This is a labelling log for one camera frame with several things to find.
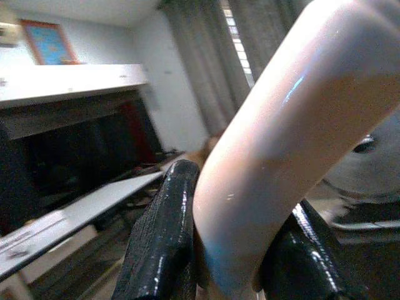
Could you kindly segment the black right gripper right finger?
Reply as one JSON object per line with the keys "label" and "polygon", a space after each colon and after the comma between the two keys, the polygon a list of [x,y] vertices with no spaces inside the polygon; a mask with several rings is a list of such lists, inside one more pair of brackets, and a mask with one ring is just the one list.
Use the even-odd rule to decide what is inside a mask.
{"label": "black right gripper right finger", "polygon": [[260,269],[267,300],[353,300],[340,244],[307,200],[295,206]]}

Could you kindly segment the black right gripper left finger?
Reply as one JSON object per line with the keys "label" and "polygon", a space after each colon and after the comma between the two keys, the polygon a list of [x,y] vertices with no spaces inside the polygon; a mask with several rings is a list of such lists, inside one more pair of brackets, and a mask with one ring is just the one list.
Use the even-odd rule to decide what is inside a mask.
{"label": "black right gripper left finger", "polygon": [[195,162],[174,162],[134,223],[112,300],[195,300]]}

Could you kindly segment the white broom handle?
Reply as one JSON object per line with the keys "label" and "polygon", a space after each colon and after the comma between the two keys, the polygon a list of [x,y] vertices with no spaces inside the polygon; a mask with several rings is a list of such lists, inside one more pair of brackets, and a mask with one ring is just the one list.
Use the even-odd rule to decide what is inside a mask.
{"label": "white broom handle", "polygon": [[296,204],[400,106],[400,0],[312,0],[198,179],[194,225],[207,300],[254,300]]}

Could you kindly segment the white table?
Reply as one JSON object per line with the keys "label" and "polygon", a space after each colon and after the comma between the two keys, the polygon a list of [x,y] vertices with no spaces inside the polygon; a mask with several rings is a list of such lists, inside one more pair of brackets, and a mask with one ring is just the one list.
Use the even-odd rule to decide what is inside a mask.
{"label": "white table", "polygon": [[129,196],[161,178],[171,164],[169,162],[161,166],[158,172],[106,184],[66,207],[0,237],[0,282]]}

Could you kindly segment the black television screen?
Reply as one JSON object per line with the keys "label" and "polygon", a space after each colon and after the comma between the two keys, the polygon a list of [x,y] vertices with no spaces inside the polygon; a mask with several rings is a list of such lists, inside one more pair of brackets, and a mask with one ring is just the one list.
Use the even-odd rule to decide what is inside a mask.
{"label": "black television screen", "polygon": [[162,158],[137,91],[0,109],[0,236]]}

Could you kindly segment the grey curtain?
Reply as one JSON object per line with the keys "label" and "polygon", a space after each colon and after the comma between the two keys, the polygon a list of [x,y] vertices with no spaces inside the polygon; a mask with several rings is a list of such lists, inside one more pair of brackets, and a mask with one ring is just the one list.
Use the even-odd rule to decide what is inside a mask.
{"label": "grey curtain", "polygon": [[162,0],[210,135],[231,122],[311,0]]}

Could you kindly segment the orange framed blue picture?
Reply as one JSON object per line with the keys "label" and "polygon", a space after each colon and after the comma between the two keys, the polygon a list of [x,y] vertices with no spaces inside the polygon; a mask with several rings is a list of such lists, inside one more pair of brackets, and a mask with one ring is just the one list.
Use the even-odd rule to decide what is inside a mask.
{"label": "orange framed blue picture", "polygon": [[19,21],[36,64],[80,64],[59,24],[27,19]]}

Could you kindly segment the white wall shelf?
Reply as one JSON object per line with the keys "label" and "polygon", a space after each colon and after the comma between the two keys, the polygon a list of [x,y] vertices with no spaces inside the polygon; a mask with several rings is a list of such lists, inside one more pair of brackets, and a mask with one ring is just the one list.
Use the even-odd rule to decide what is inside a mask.
{"label": "white wall shelf", "polygon": [[148,83],[141,64],[7,66],[0,69],[0,109],[129,91]]}

